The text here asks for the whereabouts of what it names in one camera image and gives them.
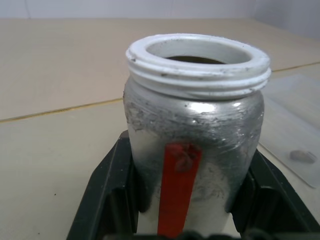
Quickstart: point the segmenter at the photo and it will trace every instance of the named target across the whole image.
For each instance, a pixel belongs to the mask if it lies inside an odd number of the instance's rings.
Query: wall
[[[0,18],[248,18],[256,0],[0,0]]]
[[[254,18],[320,40],[320,0],[257,0]]]

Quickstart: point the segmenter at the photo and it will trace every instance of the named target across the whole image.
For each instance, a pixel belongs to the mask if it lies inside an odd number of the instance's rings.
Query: table surface
[[[270,54],[271,78],[320,81],[320,42],[250,19],[0,20],[0,31],[0,239],[66,238],[92,171],[127,128],[119,98],[133,40],[220,35]],[[320,222],[320,189],[258,148]],[[235,234],[232,221],[224,231]]]
[[[273,71],[320,62],[320,42],[253,19],[1,19],[0,120],[122,97],[125,51],[164,33],[254,45]]]

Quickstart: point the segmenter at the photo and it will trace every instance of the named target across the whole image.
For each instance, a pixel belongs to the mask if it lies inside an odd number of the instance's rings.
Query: red label
[[[176,238],[183,231],[201,156],[191,143],[165,146],[158,235]]]

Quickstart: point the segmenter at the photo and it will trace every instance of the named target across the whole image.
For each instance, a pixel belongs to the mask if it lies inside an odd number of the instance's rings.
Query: clear plastic sheet
[[[320,81],[304,75],[273,79],[262,91],[259,143],[308,185],[320,185]]]

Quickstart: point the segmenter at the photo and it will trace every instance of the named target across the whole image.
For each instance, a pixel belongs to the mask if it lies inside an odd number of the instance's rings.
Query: white threaded neck
[[[162,34],[140,39],[126,51],[130,74],[155,92],[197,100],[243,98],[260,89],[271,74],[270,59],[261,50],[223,37]],[[224,64],[167,59],[192,56]]]

